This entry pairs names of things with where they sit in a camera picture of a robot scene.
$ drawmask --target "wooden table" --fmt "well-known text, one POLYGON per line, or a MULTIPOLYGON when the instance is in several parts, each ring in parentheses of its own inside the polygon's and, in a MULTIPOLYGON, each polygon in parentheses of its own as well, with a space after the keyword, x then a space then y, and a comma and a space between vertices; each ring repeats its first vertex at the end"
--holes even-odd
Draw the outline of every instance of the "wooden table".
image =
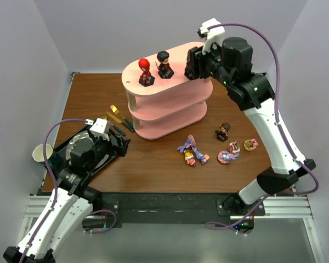
MULTIPOLYGON (((63 119, 97 118, 110 111, 112 104, 131 119, 121 74, 76 74, 63 119)), ((104 168, 89 185, 107 192, 235 192, 250 183, 270 166, 254 126, 215 80, 207 106, 203 120, 157 140, 144 140, 119 125, 131 139, 128 153, 104 168), (223 122, 231 125, 226 142, 218 141, 214 133, 223 122), (195 137, 198 150, 211 157, 205 165, 199 161, 196 167, 188 166, 183 154, 176 150, 189 134, 195 137), (228 165, 217 161, 218 152, 226 150, 229 142, 243 143, 251 138, 259 142, 256 150, 247 152, 242 148, 238 160, 228 165)), ((82 127, 82 123, 63 124, 55 145, 82 127)), ((47 176, 42 190, 52 189, 47 176)))

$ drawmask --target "metal frame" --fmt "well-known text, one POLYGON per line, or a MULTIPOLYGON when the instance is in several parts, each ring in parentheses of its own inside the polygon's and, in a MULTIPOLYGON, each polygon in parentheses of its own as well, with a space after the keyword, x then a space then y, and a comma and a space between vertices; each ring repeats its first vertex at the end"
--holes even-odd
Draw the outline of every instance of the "metal frame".
MULTIPOLYGON (((30 196, 23 222, 18 235, 20 242, 31 229, 34 219, 37 219, 49 201, 49 196, 30 196)), ((313 216, 307 197, 298 196, 276 196, 269 197, 264 201, 264 216, 255 216, 256 219, 303 219, 308 235, 310 246, 316 263, 325 263, 325 258, 321 250, 320 242, 314 227, 313 216)), ((232 220, 237 220, 241 216, 231 216, 232 220)), ((88 216, 88 220, 100 219, 100 216, 88 216)))

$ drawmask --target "shelf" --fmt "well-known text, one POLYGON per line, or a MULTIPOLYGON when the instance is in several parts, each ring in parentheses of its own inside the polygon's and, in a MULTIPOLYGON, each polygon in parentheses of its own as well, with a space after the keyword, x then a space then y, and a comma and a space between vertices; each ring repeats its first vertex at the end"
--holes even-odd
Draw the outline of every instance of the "shelf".
POLYGON ((174 71, 174 75, 170 79, 159 77, 156 67, 156 62, 159 65, 156 58, 157 54, 145 57, 150 62, 150 72, 155 77, 155 83, 148 87, 144 87, 139 83, 139 77, 141 75, 141 69, 138 65, 139 60, 130 63, 122 73, 124 88, 134 96, 150 96, 189 82, 190 80, 184 76, 188 50, 193 47, 201 47, 202 45, 202 42, 190 42, 166 50, 169 53, 169 63, 174 71))
POLYGON ((212 94, 212 82, 205 83, 202 79, 180 85, 179 88, 169 90, 164 94, 150 97, 137 97, 137 110, 131 114, 140 121, 156 121, 193 104, 206 101, 212 94))
POLYGON ((160 121, 140 121, 141 128, 135 131, 144 139, 155 140, 202 120, 206 112, 206 102, 195 104, 160 121))

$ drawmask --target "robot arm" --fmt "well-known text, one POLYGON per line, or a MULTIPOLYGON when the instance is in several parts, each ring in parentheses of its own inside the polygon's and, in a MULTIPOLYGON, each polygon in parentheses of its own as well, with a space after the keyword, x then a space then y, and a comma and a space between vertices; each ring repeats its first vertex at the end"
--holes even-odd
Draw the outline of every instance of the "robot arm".
POLYGON ((100 162, 107 162, 116 156, 125 156, 130 140, 110 131, 110 122, 105 119, 99 118, 90 123, 92 125, 87 128, 89 138, 75 142, 69 162, 58 174, 54 208, 52 209, 51 205, 56 189, 27 236, 17 247, 6 249, 6 262, 54 263, 54 258, 70 233, 81 225, 93 208, 98 208, 101 193, 88 187, 92 179, 91 171, 100 162), (36 228, 39 228, 39 231, 29 244, 36 228))
POLYGON ((184 74, 190 80, 213 77, 225 86, 228 96, 252 122, 266 147, 271 167, 230 200, 229 206, 240 210, 267 194, 273 195, 295 184, 307 173, 299 162, 310 170, 315 168, 315 163, 306 159, 297 148, 279 112, 280 120, 275 123, 275 93, 267 78, 251 71, 252 47, 243 38, 231 37, 222 41, 225 31, 217 30, 222 27, 209 29, 219 24, 216 19, 211 19, 197 30, 206 42, 203 47, 188 51, 184 74), (296 159, 290 154, 279 127, 283 128, 296 159))

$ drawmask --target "black-haired figurine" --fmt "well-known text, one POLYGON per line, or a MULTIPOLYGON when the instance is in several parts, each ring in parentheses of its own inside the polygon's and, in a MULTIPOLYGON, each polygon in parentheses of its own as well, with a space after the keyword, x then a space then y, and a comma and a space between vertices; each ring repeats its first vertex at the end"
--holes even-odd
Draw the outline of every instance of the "black-haired figurine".
POLYGON ((158 74, 161 78, 172 78, 174 75, 174 71, 169 65, 168 62, 169 59, 169 53, 167 51, 161 51, 157 53, 157 60, 160 62, 160 65, 156 66, 158 68, 158 74))
POLYGON ((147 59, 140 59, 138 65, 143 71, 140 75, 139 83, 144 87, 153 85, 155 82, 155 77, 150 73, 150 62, 147 59))
POLYGON ((230 124, 228 122, 224 122, 221 124, 219 130, 215 131, 217 136, 217 140, 227 141, 228 139, 228 131, 230 130, 230 124))

